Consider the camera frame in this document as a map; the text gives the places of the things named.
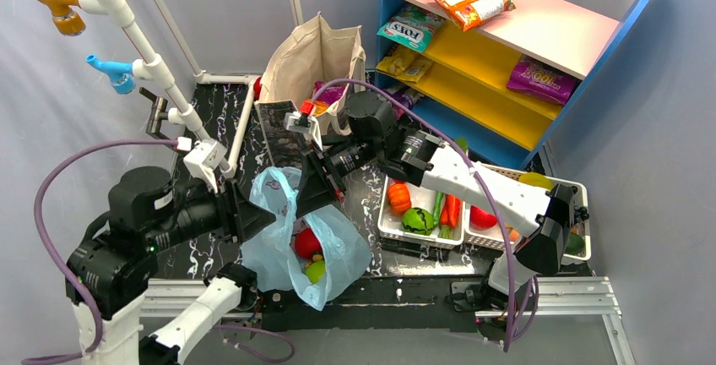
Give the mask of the purple grape candy bag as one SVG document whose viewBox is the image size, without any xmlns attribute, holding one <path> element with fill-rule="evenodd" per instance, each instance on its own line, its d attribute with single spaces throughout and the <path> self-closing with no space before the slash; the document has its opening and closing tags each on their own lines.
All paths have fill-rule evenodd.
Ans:
<svg viewBox="0 0 716 365">
<path fill-rule="evenodd" d="M 314 83 L 312 95 L 315 95 L 323 86 L 324 82 L 318 80 Z M 316 98 L 316 101 L 322 102 L 325 105 L 331 106 L 335 102 L 339 101 L 345 93 L 346 85 L 335 85 L 327 88 L 320 96 Z"/>
</svg>

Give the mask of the beige canvas tote bag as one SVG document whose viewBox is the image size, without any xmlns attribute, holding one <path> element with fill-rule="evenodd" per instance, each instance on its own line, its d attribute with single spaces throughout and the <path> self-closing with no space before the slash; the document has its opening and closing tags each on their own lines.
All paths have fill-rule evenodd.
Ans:
<svg viewBox="0 0 716 365">
<path fill-rule="evenodd" d="M 259 122 L 272 166 L 301 166 L 299 142 L 284 119 L 314 93 L 317 82 L 366 79 L 361 26 L 334 29 L 317 15 L 293 29 L 274 52 L 261 78 Z"/>
</svg>

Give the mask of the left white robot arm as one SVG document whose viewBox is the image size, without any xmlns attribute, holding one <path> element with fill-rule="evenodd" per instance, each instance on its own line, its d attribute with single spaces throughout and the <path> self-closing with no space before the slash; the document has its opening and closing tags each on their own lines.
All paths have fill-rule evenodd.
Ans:
<svg viewBox="0 0 716 365">
<path fill-rule="evenodd" d="M 176 317 L 176 330 L 141 337 L 139 309 L 160 253 L 203 234 L 244 242 L 275 221 L 246 199 L 234 181 L 217 192 L 199 179 L 176 187 L 159 166 L 122 174 L 108 193 L 109 209 L 87 227 L 68 258 L 67 295 L 81 333 L 85 364 L 179 364 L 236 308 L 256 276 L 224 266 L 207 291 Z"/>
</svg>

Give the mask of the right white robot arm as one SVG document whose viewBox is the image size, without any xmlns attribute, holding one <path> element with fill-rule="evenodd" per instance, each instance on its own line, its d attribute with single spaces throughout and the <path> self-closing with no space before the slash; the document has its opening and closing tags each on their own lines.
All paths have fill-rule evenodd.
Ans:
<svg viewBox="0 0 716 365">
<path fill-rule="evenodd" d="M 301 151 L 297 216 L 336 202 L 346 190 L 344 177 L 375 161 L 392 179 L 491 210 L 519 233 L 512 251 L 494 264 L 490 287 L 507 293 L 535 275 L 559 272 L 574 218 L 575 186 L 534 187 L 472 162 L 457 145 L 399 123 L 388 100 L 371 90 L 353 94 L 344 111 L 350 126 L 344 135 L 322 136 L 317 119 L 306 112 L 285 115 L 288 130 L 310 136 Z"/>
</svg>

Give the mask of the brown longan fruit bunch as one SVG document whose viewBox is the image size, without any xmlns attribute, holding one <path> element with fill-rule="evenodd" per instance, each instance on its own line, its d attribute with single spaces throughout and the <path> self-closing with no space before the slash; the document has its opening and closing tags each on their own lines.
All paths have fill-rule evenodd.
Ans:
<svg viewBox="0 0 716 365">
<path fill-rule="evenodd" d="M 324 261 L 324 257 L 320 253 L 316 253 L 305 262 L 305 267 L 308 268 L 311 265 L 322 261 Z"/>
</svg>

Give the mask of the light blue plastic bag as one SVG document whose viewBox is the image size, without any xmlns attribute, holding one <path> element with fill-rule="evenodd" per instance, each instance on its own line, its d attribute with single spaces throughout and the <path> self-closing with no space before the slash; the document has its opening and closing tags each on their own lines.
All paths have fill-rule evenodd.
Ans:
<svg viewBox="0 0 716 365">
<path fill-rule="evenodd" d="M 254 180 L 250 201 L 276 221 L 241 245 L 241 263 L 257 274 L 259 291 L 294 291 L 321 311 L 364 274 L 372 253 L 335 206 L 297 211 L 300 179 L 297 168 L 269 167 Z"/>
</svg>

